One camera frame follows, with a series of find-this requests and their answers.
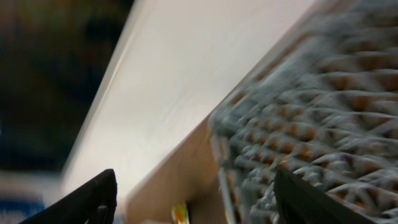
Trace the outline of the colourful snack wrapper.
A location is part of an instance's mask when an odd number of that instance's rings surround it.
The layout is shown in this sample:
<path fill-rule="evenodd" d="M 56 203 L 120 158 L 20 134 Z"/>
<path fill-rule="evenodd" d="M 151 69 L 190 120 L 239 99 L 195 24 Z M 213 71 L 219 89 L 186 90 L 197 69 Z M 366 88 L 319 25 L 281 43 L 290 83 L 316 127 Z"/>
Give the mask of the colourful snack wrapper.
<path fill-rule="evenodd" d="M 173 224 L 190 224 L 188 206 L 186 203 L 179 203 L 172 207 Z"/>

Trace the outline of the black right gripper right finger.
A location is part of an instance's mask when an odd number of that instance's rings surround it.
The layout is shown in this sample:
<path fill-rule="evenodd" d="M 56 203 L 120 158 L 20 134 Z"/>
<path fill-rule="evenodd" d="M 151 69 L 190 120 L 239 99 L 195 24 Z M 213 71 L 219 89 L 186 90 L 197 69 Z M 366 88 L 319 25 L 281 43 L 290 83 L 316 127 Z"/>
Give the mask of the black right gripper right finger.
<path fill-rule="evenodd" d="M 274 194 L 281 223 L 374 224 L 281 167 L 274 177 Z"/>

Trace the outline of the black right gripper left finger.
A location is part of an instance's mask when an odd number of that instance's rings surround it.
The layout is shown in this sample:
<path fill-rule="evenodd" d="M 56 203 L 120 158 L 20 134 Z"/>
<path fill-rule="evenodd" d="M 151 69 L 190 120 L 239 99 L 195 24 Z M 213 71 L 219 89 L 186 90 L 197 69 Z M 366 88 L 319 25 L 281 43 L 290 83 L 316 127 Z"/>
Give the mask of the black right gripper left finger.
<path fill-rule="evenodd" d="M 21 224 L 112 224 L 117 192 L 115 172 L 106 169 Z"/>

